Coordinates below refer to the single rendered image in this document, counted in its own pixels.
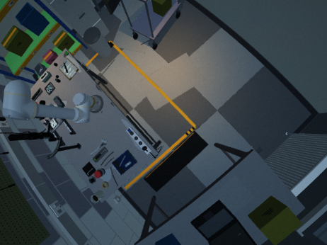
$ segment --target corrugated metal panel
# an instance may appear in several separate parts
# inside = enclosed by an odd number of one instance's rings
[[[266,160],[291,189],[327,155],[327,135],[291,134]]]

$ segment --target wrench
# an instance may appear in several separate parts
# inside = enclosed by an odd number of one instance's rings
[[[102,141],[102,144],[98,148],[96,148],[94,151],[91,152],[91,156],[92,156],[92,154],[96,153],[102,146],[107,144],[106,140],[102,139],[101,141]]]

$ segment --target roll of tape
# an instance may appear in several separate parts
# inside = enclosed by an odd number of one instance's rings
[[[109,184],[108,184],[108,182],[104,181],[104,182],[102,182],[101,186],[103,189],[106,189],[109,187]]]

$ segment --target table top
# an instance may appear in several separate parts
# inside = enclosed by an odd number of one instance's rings
[[[97,87],[97,84],[82,69],[74,57],[70,53],[67,56],[64,55],[64,51],[47,69],[47,72],[51,73],[52,77],[46,83],[38,80],[32,87],[31,94],[33,95],[38,89],[42,89],[42,93],[36,101],[44,100],[46,105],[56,105],[53,98],[55,96],[59,96],[64,103],[67,102],[65,108],[71,109],[76,107],[73,103],[73,97],[77,93],[85,93],[89,96],[97,95],[103,99],[102,110],[98,113],[90,113],[90,121],[88,123],[75,123],[72,120],[67,120],[67,122],[76,132],[75,135],[70,135],[64,124],[60,125],[57,129],[59,136],[62,137],[66,144],[65,147],[73,146],[78,143],[81,145],[80,149],[69,149],[62,151],[62,153],[71,163],[71,165],[74,166],[77,173],[79,173],[80,177],[87,183],[89,188],[94,193],[98,190],[103,191],[105,195],[105,197],[101,199],[101,202],[103,202],[120,186],[125,186],[128,183],[127,181],[131,181],[134,178],[134,175],[138,173],[141,168],[154,161],[154,157],[150,154],[146,154],[132,139],[130,134],[127,132],[129,127],[131,127],[138,134],[139,138],[143,141],[143,143],[145,143],[146,146],[148,146],[148,149],[151,150],[154,155],[156,154],[156,150],[143,138],[141,133],[139,133],[137,129],[133,127],[133,125],[128,121],[118,107],[107,97],[107,95]],[[79,69],[71,80],[68,80],[68,78],[66,78],[65,75],[59,70],[67,58]],[[59,76],[59,79],[61,80],[60,83],[55,81],[56,75]],[[50,95],[48,95],[45,91],[45,87],[50,82],[54,85],[55,89]],[[102,139],[107,141],[107,144],[104,147],[108,150],[108,152],[99,162],[96,163],[93,160],[93,157],[97,155],[102,148],[100,148],[95,154],[91,155],[91,152],[101,145]],[[120,175],[113,166],[113,162],[127,150],[136,159],[137,163],[130,167],[130,169],[126,170],[125,173]],[[102,177],[103,180],[96,179],[96,182],[93,184],[89,182],[89,177],[82,169],[88,162],[92,163],[96,170],[106,170],[106,174]],[[108,180],[109,183],[109,187],[106,189],[101,187],[102,182],[105,180]]]

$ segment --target pink bin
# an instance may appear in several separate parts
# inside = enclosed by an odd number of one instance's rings
[[[52,64],[58,55],[53,50],[48,50],[42,58],[47,64]]]

